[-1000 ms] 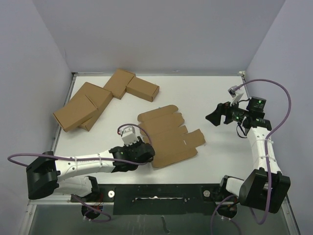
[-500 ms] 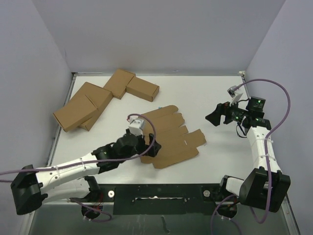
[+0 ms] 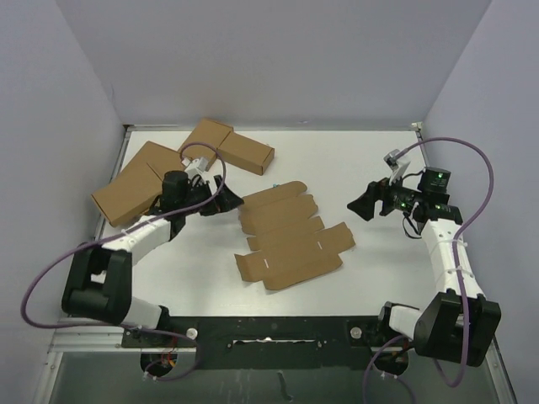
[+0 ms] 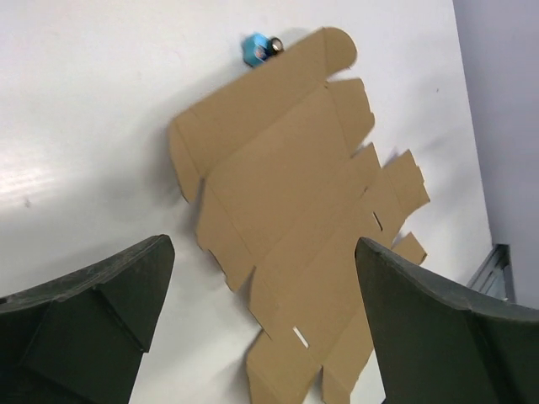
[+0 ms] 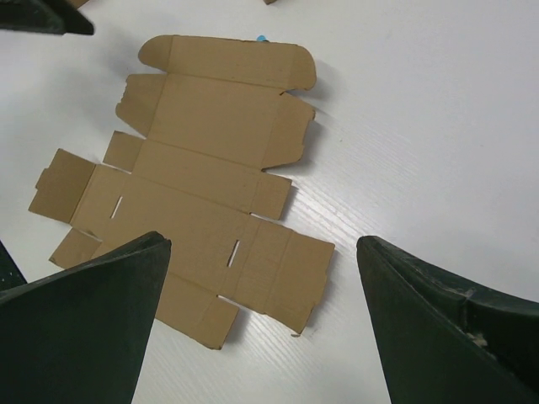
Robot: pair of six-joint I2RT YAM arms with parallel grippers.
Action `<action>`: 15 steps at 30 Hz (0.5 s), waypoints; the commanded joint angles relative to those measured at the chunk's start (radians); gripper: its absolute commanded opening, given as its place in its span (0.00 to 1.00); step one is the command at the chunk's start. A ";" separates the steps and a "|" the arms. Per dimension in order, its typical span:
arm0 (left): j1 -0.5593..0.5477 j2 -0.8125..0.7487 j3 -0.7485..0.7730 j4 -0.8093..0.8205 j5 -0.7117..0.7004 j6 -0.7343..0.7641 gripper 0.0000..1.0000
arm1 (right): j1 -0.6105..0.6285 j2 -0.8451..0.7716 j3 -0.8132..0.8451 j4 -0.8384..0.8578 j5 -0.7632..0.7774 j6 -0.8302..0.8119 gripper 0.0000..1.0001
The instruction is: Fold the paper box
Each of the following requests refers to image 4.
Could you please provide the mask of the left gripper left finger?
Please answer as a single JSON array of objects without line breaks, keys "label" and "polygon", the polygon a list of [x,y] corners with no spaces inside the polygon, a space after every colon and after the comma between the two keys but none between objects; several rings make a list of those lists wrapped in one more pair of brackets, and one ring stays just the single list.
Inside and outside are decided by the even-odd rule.
[{"label": "left gripper left finger", "polygon": [[3,403],[127,403],[168,291],[175,251],[148,237],[1,299]]}]

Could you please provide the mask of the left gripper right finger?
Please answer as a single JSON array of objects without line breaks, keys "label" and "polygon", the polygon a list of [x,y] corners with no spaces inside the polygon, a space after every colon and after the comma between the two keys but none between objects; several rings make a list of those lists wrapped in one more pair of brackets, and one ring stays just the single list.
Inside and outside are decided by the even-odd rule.
[{"label": "left gripper right finger", "polygon": [[367,237],[355,265],[387,403],[536,403],[538,311]]}]

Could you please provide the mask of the cardboard box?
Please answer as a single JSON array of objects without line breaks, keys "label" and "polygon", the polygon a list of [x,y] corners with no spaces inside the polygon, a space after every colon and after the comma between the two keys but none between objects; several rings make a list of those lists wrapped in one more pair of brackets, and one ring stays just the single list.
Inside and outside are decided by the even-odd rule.
[{"label": "cardboard box", "polygon": [[401,236],[430,198],[413,155],[381,164],[354,41],[321,28],[177,115],[169,152],[183,196],[200,200],[199,246],[230,290],[249,283],[262,330],[247,355],[253,403],[301,403],[315,380],[347,403],[373,349],[355,266],[368,237],[412,263]]}]

